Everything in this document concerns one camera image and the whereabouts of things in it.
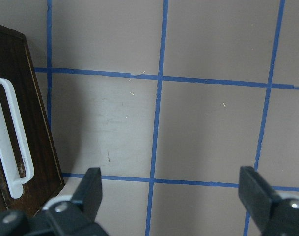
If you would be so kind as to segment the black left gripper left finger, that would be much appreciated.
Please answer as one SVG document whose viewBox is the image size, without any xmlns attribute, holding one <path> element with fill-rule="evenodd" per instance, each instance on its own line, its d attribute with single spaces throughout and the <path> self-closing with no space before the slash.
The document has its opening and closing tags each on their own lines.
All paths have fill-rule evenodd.
<svg viewBox="0 0 299 236">
<path fill-rule="evenodd" d="M 101 201 L 101 169 L 89 168 L 72 195 L 50 199 L 43 210 L 56 236 L 101 236 L 95 222 Z"/>
</svg>

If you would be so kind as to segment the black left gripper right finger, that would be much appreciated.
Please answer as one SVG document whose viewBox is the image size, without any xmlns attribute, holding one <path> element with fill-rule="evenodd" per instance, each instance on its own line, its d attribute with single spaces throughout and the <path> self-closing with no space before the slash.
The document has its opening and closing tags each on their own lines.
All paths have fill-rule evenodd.
<svg viewBox="0 0 299 236">
<path fill-rule="evenodd" d="M 299 196 L 274 190 L 251 166 L 241 166 L 238 196 L 262 236 L 299 236 Z"/>
</svg>

